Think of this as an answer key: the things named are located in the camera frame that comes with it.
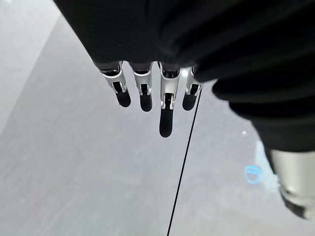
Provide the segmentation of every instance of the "silver metal cylinder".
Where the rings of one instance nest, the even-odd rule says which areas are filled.
[[[282,196],[302,207],[303,217],[315,219],[315,151],[271,150]]]

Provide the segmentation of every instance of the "black fingertip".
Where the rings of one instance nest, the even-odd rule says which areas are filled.
[[[131,104],[131,98],[130,98],[128,89],[126,90],[126,92],[118,92],[116,96],[117,96],[119,104],[122,107],[128,107]]]
[[[196,99],[197,96],[195,96],[194,94],[187,95],[187,93],[185,93],[183,98],[183,109],[186,111],[190,111],[195,106]]]
[[[149,112],[152,109],[152,97],[151,95],[140,95],[140,106],[145,112]]]
[[[173,129],[173,110],[169,107],[161,109],[159,121],[159,133],[162,137],[167,138],[171,135]]]

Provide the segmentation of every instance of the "black line on floor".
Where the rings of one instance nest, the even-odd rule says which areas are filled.
[[[196,106],[195,114],[194,114],[194,116],[193,116],[193,120],[192,120],[192,124],[191,124],[190,134],[189,134],[189,138],[188,138],[188,142],[187,142],[187,147],[186,147],[186,153],[185,153],[185,157],[184,157],[184,161],[183,161],[183,166],[182,166],[182,171],[181,171],[181,175],[180,175],[180,177],[179,177],[179,182],[178,182],[178,185],[177,185],[177,191],[176,191],[175,201],[174,201],[174,205],[173,205],[172,215],[171,215],[171,219],[170,219],[169,225],[168,225],[167,236],[169,236],[169,232],[170,232],[171,226],[172,226],[173,216],[174,216],[174,212],[175,212],[175,207],[176,207],[176,203],[177,203],[177,198],[178,198],[178,194],[179,194],[179,189],[180,189],[180,187],[181,187],[181,182],[182,182],[183,172],[184,172],[185,163],[186,163],[186,159],[187,159],[187,153],[188,153],[188,149],[189,149],[191,134],[192,134],[193,126],[194,126],[194,124],[195,124],[195,119],[196,119],[196,114],[197,114],[197,110],[198,110],[198,106],[199,106],[199,101],[200,101],[201,93],[202,93],[202,90],[200,91],[200,94],[199,94],[199,98],[198,98],[198,101],[197,101],[197,106]]]

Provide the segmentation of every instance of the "robotic hand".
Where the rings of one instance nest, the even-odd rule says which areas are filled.
[[[151,88],[152,88],[152,62],[149,63],[129,63],[139,90],[140,105],[143,111],[149,112],[152,108]],[[168,137],[172,133],[173,110],[176,100],[177,87],[180,77],[180,67],[176,64],[158,63],[160,67],[160,97],[161,97],[161,116],[159,132],[162,137]],[[194,78],[194,68],[189,70],[187,78],[187,89],[183,99],[183,108],[191,110],[196,98],[201,91],[202,84]],[[126,80],[123,73],[122,61],[106,63],[100,69],[106,78],[108,85],[115,92],[118,102],[123,107],[128,107],[131,103],[130,95],[126,87]]]
[[[315,218],[314,0],[55,0],[119,103],[130,97],[122,72],[134,71],[144,111],[152,107],[151,62],[160,61],[160,133],[171,133],[181,67],[189,73],[183,107],[202,83],[249,119],[279,177],[285,205]]]

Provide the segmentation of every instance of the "black fabric sleeve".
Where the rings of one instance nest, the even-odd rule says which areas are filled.
[[[198,65],[268,149],[315,149],[314,0],[55,0],[96,65]]]

